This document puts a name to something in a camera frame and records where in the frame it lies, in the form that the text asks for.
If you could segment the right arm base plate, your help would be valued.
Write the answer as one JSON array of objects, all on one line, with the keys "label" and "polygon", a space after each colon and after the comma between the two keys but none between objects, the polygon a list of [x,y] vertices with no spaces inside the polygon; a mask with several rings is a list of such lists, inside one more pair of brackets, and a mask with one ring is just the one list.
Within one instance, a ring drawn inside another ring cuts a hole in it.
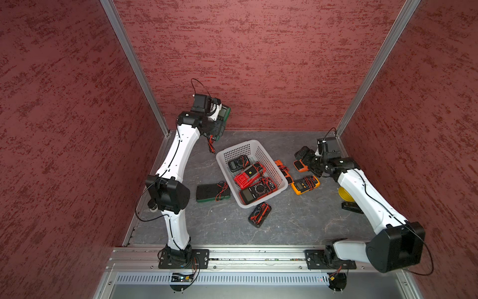
[{"label": "right arm base plate", "polygon": [[356,262],[342,260],[337,257],[332,249],[305,250],[305,261],[309,270],[355,270]]}]

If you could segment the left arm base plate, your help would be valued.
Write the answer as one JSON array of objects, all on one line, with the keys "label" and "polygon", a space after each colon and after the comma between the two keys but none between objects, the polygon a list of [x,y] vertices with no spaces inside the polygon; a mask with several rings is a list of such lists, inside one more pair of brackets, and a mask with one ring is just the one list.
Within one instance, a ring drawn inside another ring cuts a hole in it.
[{"label": "left arm base plate", "polygon": [[209,265],[209,249],[174,250],[165,248],[158,254],[158,269],[184,269],[199,268],[204,270]]}]

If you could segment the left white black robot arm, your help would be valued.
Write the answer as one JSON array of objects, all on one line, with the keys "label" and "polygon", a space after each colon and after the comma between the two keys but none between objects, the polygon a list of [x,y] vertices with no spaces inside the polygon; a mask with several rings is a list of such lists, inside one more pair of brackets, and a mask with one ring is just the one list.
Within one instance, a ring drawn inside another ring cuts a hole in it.
[{"label": "left white black robot arm", "polygon": [[230,109],[223,107],[211,117],[197,112],[182,112],[177,119],[176,135],[162,166],[154,176],[146,179],[146,190],[151,199],[150,210],[160,210],[166,222],[168,241],[163,250],[164,260],[180,268],[192,262],[190,235],[187,232],[185,209],[190,190],[182,182],[187,162],[194,145],[201,136],[207,141],[218,140],[225,129]]}]

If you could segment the small black multimeter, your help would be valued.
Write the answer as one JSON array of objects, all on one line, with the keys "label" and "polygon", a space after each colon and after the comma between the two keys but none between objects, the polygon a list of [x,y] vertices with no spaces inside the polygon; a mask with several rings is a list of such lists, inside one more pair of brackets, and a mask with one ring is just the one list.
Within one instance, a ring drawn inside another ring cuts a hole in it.
[{"label": "small black multimeter", "polygon": [[228,166],[231,172],[240,171],[247,168],[250,165],[250,160],[247,155],[243,154],[237,158],[228,162]]}]

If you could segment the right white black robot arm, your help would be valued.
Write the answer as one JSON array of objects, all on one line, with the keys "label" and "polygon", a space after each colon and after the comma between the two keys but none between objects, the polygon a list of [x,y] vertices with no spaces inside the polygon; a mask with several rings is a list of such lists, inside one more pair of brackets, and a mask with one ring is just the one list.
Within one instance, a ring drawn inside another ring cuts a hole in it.
[{"label": "right white black robot arm", "polygon": [[323,253],[323,262],[328,267],[334,268],[341,261],[351,260],[368,263],[375,270],[387,273],[421,262],[422,253],[428,248],[423,226],[411,223],[393,208],[352,158],[308,147],[296,152],[295,158],[316,176],[328,174],[347,191],[375,233],[367,242],[342,239],[328,243]]}]

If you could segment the large red black multimeter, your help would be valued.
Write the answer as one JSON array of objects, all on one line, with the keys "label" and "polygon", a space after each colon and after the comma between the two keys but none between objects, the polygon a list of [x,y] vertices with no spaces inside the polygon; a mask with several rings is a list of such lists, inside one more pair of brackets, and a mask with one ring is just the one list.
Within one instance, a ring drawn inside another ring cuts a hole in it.
[{"label": "large red black multimeter", "polygon": [[251,204],[270,195],[277,189],[276,184],[271,178],[261,178],[257,183],[253,183],[251,186],[241,190],[240,199],[245,205]]}]

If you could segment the small red multimeter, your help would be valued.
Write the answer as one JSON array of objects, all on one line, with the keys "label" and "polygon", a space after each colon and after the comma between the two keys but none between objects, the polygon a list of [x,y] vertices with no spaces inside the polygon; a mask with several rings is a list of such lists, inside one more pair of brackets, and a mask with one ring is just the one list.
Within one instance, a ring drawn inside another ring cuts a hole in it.
[{"label": "small red multimeter", "polygon": [[245,168],[240,174],[234,178],[234,182],[239,186],[241,190],[250,187],[258,178],[260,178],[266,169],[260,163],[256,162]]}]

